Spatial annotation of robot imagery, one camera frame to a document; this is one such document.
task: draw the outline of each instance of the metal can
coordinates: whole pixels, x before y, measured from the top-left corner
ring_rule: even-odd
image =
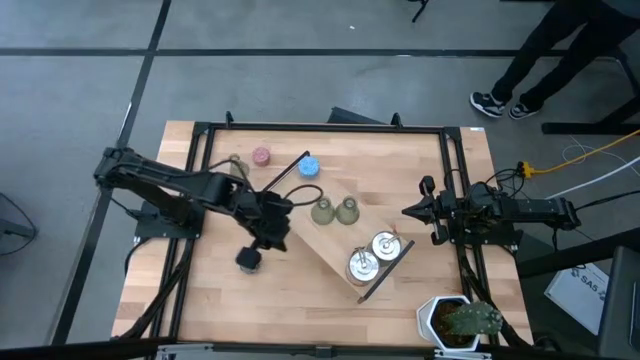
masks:
[[[373,237],[369,248],[373,254],[380,259],[382,266],[390,264],[395,260],[402,250],[400,237],[389,231],[381,231]]]
[[[357,249],[347,264],[347,279],[356,286],[365,286],[375,279],[380,270],[380,263],[371,252]]]

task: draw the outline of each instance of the white pot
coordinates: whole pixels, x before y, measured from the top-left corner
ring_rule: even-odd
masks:
[[[473,342],[468,347],[464,348],[452,348],[445,346],[445,344],[440,340],[440,337],[436,333],[436,331],[431,327],[431,317],[436,309],[436,305],[442,300],[448,299],[458,299],[464,301],[465,304],[469,303],[469,299],[467,299],[464,295],[451,295],[451,296],[436,296],[431,298],[431,300],[427,301],[424,305],[420,306],[416,311],[418,315],[418,332],[420,336],[426,340],[431,341],[436,344],[437,347],[444,351],[474,351],[476,346],[478,346],[478,342],[480,341],[480,335],[476,335],[473,339]]]

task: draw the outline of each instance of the gray floor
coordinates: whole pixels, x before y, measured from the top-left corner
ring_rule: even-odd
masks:
[[[0,3],[0,47],[145,48],[160,3],[5,0]],[[174,0],[160,47],[517,49],[548,6],[433,1],[412,25],[417,6],[395,0]],[[639,45],[636,35],[623,48],[640,74]],[[48,341],[96,198],[91,174],[101,150],[117,138],[141,62],[137,57],[0,57],[0,191],[23,206],[41,231],[24,251],[0,257],[0,348]],[[535,84],[556,63],[541,60],[517,91]],[[324,122],[339,106],[385,121],[399,112],[407,124],[482,126],[496,169],[519,160],[543,168],[561,162],[562,149],[573,140],[542,136],[540,123],[596,121],[632,95],[617,63],[597,61],[536,118],[488,120],[472,111],[468,94],[489,89],[508,64],[509,59],[477,58],[156,58],[130,144],[154,157],[166,120],[221,121],[230,110],[238,121]],[[576,138],[590,146],[614,139]],[[638,149],[637,140],[630,140],[612,151],[630,160]],[[549,195],[621,164],[596,155],[535,178],[525,191]],[[625,171],[569,198],[582,204],[635,189],[639,182]],[[131,206],[139,203],[125,193],[115,196]],[[635,204],[627,198],[587,210],[581,214],[582,229],[598,238],[632,228],[638,219]],[[615,218],[603,216],[611,213]],[[109,209],[70,341],[108,338],[134,226],[118,208]],[[549,243],[550,230],[526,230],[539,245],[535,251],[548,251],[544,243]],[[560,234],[561,247],[586,241],[577,233]],[[0,251],[15,245],[3,242]],[[606,263],[603,268],[608,271]],[[525,283],[525,292],[531,294],[527,306],[536,315],[534,329],[548,331],[550,315],[545,314],[553,310],[536,297],[544,286],[544,281]],[[572,334],[569,329],[564,335]],[[589,351],[575,339],[566,342]]]

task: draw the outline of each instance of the can lid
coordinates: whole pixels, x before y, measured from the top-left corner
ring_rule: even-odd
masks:
[[[389,231],[381,231],[373,237],[371,249],[380,260],[392,261],[400,255],[402,245],[398,236]]]
[[[378,275],[380,264],[370,252],[358,250],[349,259],[349,271],[359,281],[370,281]]]

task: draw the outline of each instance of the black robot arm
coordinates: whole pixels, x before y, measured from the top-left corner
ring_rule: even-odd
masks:
[[[139,227],[141,218],[155,217],[151,220],[154,226],[149,228],[162,228],[158,226],[158,218],[161,218],[165,225],[190,230],[199,236],[202,208],[233,217],[254,237],[251,246],[243,248],[236,258],[244,268],[256,268],[261,258],[258,248],[286,251],[284,238],[289,232],[287,215],[292,209],[291,201],[270,191],[255,192],[246,178],[210,172],[213,167],[187,172],[146,159],[129,148],[107,148],[94,178],[101,187],[136,193],[157,210],[141,212]],[[163,188],[177,191],[182,196],[170,195]]]
[[[456,198],[452,190],[433,195],[433,177],[419,184],[422,200],[402,210],[402,214],[432,224],[435,245],[456,244],[518,245],[522,231],[514,223],[542,223],[554,229],[573,230],[580,226],[575,208],[565,198],[518,200],[489,185],[473,184],[467,196]],[[448,229],[440,221],[446,220]]]

